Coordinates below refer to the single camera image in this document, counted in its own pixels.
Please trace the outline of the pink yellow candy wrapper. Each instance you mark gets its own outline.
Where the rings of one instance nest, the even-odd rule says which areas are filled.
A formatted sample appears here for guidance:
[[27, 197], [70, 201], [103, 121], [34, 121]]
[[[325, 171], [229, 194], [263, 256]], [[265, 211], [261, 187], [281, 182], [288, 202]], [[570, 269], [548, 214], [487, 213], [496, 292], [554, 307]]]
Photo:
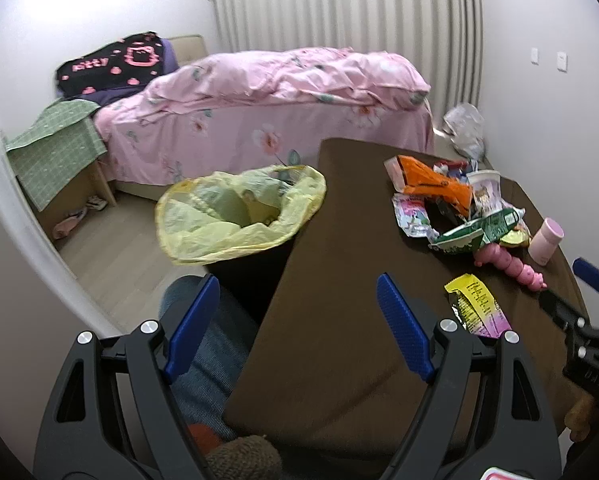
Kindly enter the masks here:
[[471, 334], [499, 338], [511, 325], [496, 298], [474, 274], [463, 274], [445, 285], [453, 313]]

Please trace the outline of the green white snack bag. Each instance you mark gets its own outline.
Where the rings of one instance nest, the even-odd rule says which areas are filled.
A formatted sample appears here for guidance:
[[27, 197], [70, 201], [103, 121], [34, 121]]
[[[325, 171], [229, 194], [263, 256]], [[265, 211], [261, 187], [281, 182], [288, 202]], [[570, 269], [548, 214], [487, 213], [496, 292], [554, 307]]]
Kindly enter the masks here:
[[429, 247], [440, 252], [476, 252], [485, 245], [499, 242], [519, 224], [524, 214], [524, 209], [501, 209], [441, 234]]

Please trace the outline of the orange snack wrapper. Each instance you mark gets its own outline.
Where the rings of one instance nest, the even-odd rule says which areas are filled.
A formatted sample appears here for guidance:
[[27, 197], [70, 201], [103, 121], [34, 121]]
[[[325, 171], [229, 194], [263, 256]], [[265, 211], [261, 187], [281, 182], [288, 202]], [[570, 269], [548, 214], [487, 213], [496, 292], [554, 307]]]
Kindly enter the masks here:
[[397, 155], [384, 162], [384, 168], [397, 193], [440, 198], [467, 219], [472, 205], [472, 188], [456, 178], [437, 174], [412, 156]]

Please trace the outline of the yellow trash bag bin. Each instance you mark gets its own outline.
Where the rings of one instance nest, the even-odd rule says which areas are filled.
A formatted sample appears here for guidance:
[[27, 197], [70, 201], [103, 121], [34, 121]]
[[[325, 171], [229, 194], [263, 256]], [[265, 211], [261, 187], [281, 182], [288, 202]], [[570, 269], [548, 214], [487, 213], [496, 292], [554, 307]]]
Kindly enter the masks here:
[[317, 169], [272, 165], [216, 171], [172, 185], [155, 207], [162, 251], [176, 264], [208, 266], [283, 245], [320, 209], [327, 182]]

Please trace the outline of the pink cylindrical cup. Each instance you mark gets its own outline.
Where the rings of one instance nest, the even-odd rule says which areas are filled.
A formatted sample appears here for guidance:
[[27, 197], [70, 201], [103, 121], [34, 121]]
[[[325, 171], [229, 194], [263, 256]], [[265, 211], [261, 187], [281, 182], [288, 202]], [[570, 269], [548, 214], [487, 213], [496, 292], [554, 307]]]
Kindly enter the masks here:
[[563, 229], [555, 220], [546, 218], [529, 242], [528, 255], [539, 266], [545, 266], [559, 247], [564, 235]]

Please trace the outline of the person's jeans leg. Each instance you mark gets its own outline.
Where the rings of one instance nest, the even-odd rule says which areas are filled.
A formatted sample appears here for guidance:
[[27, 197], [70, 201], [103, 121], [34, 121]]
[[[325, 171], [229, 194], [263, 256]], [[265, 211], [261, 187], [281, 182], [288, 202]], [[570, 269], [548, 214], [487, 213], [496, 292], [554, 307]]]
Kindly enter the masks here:
[[226, 292], [187, 373], [172, 385], [179, 411], [189, 425], [211, 428], [222, 441], [236, 432], [224, 421], [229, 396], [251, 352], [258, 324]]

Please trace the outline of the pink caterpillar toy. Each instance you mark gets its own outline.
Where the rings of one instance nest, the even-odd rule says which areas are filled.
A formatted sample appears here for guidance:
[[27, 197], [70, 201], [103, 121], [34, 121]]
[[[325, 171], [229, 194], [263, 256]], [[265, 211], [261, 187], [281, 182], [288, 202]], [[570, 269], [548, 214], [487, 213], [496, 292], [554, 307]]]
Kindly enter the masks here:
[[474, 262], [475, 266], [491, 264], [531, 292], [541, 292], [548, 287], [541, 273], [535, 271], [520, 258], [511, 255], [505, 247], [501, 247], [499, 244], [491, 243], [478, 249], [474, 255]]

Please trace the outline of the pink cartoon snack wrapper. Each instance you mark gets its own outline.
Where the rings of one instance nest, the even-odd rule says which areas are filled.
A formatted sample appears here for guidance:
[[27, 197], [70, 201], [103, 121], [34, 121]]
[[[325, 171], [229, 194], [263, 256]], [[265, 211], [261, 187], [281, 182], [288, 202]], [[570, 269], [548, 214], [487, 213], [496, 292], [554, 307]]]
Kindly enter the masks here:
[[412, 195], [396, 193], [392, 198], [398, 226], [408, 237], [426, 238], [435, 242], [439, 237], [433, 228], [429, 215], [424, 207], [424, 200]]

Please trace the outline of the shoes under nightstand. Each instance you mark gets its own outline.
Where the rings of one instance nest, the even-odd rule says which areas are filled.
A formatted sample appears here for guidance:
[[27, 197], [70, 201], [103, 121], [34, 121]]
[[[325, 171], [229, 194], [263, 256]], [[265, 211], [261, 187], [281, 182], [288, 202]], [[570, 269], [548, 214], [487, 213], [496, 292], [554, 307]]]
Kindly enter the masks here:
[[62, 240], [62, 238], [68, 237], [76, 226], [85, 219], [89, 211], [101, 211], [106, 206], [108, 206], [108, 202], [104, 198], [98, 195], [89, 196], [85, 206], [69, 212], [63, 220], [52, 228], [52, 238]]

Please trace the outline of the white plastic bag on floor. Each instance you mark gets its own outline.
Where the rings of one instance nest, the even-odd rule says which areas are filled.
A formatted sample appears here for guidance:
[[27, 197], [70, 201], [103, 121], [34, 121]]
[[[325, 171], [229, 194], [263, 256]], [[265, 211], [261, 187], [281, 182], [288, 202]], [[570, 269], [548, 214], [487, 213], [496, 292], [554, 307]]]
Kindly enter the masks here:
[[484, 118], [470, 103], [460, 103], [443, 116], [443, 130], [450, 136], [453, 148], [468, 159], [484, 159], [486, 143]]

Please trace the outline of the pink floral bed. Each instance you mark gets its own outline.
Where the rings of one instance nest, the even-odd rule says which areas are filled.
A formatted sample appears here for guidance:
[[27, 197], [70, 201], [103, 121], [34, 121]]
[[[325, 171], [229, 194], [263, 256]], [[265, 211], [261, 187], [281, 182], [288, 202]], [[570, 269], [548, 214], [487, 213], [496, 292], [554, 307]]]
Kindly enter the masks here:
[[118, 182], [171, 185], [215, 171], [316, 165], [325, 139], [429, 153], [431, 87], [403, 56], [305, 48], [201, 58], [101, 108]]

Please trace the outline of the nightstand with green cloth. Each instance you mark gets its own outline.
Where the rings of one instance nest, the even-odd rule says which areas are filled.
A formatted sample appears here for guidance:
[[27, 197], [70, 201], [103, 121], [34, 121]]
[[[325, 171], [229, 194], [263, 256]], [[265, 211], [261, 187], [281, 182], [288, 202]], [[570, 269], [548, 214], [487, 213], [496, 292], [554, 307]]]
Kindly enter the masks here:
[[108, 206], [116, 204], [100, 165], [106, 144], [94, 127], [98, 109], [87, 100], [59, 100], [6, 144], [8, 162], [27, 203], [53, 242], [52, 228], [85, 206], [89, 196], [104, 198]]

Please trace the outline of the black pink kitty blanket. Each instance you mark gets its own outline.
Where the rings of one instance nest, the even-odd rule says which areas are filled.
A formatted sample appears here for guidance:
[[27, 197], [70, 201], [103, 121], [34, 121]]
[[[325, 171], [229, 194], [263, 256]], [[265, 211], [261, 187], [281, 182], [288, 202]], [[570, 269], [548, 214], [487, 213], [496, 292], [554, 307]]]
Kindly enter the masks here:
[[106, 106], [128, 98], [158, 77], [178, 70], [172, 44], [155, 32], [139, 32], [65, 62], [56, 71], [58, 95]]

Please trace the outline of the striped window curtain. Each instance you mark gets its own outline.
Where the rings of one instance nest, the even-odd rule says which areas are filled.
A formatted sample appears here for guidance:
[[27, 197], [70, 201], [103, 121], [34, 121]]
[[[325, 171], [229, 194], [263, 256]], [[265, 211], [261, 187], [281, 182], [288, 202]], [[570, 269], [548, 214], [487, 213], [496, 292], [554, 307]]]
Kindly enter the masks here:
[[213, 0], [232, 51], [351, 47], [403, 55], [431, 85], [435, 115], [477, 104], [482, 0]]

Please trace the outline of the white wall socket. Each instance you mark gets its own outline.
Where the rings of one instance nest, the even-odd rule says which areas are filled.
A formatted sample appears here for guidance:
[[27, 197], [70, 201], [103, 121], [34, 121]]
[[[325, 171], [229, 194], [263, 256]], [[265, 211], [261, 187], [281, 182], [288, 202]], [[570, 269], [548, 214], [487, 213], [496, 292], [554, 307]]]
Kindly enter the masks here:
[[566, 52], [557, 52], [557, 70], [566, 73], [569, 69], [569, 56]]

